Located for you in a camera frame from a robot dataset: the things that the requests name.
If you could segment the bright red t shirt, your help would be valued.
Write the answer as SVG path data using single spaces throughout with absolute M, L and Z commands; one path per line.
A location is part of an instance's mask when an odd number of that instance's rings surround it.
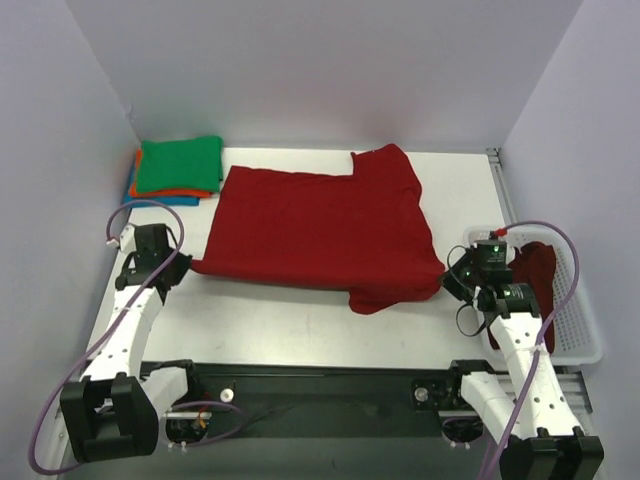
M 351 159 L 349 175 L 232 167 L 193 271 L 342 290 L 364 315 L 430 299 L 444 265 L 408 156 L 389 144 Z

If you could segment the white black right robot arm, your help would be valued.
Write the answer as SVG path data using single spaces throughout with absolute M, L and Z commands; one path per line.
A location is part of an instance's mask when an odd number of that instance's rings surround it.
M 544 321 L 534 290 L 517 283 L 497 236 L 465 248 L 448 265 L 442 287 L 481 314 L 506 363 L 508 395 L 486 367 L 449 377 L 443 395 L 455 408 L 470 405 L 496 449 L 481 479 L 593 479 L 604 460 L 600 439 L 585 432 L 562 390 L 544 343 Z

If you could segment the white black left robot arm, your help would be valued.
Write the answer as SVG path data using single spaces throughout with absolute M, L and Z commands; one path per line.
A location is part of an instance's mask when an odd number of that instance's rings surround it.
M 73 455 L 81 464 L 152 454 L 163 415 L 173 405 L 188 412 L 201 402 L 203 389 L 190 360 L 163 362 L 141 375 L 154 321 L 191 265 L 174 241 L 165 224 L 122 231 L 126 257 L 115 279 L 108 337 L 79 380 L 60 394 Z

